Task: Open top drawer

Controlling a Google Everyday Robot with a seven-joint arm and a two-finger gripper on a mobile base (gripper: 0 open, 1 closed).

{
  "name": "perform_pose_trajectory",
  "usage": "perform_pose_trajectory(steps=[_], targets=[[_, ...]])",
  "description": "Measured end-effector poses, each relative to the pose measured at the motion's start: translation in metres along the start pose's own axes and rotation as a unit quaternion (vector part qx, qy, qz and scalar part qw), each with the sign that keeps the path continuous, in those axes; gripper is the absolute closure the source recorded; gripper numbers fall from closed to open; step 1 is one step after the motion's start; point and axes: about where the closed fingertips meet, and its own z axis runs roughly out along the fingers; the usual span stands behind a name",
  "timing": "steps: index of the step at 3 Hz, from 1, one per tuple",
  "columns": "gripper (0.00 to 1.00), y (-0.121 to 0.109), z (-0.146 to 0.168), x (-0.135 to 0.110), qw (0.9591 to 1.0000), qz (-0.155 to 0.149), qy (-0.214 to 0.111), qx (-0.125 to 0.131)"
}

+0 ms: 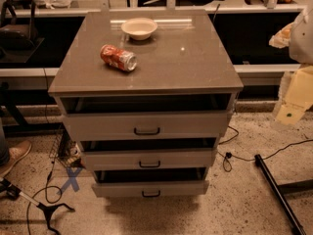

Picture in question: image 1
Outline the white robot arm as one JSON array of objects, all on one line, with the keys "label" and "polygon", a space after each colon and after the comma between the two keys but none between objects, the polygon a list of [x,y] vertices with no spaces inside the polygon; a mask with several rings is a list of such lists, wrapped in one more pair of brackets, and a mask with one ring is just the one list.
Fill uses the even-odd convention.
[{"label": "white robot arm", "polygon": [[276,48],[289,48],[290,57],[300,63],[294,72],[286,72],[281,80],[275,121],[296,124],[313,106],[313,5],[307,5],[296,19],[269,40]]}]

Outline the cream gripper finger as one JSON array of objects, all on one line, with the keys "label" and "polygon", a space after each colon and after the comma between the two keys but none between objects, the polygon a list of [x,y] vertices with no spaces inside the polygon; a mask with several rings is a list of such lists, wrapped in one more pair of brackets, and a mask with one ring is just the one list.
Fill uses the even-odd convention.
[{"label": "cream gripper finger", "polygon": [[284,125],[296,124],[313,106],[313,67],[301,65],[295,72],[286,71],[281,79],[279,101],[273,115]]},{"label": "cream gripper finger", "polygon": [[291,28],[293,23],[289,23],[280,29],[275,35],[273,35],[269,40],[269,45],[275,48],[285,48],[290,45],[291,39]]}]

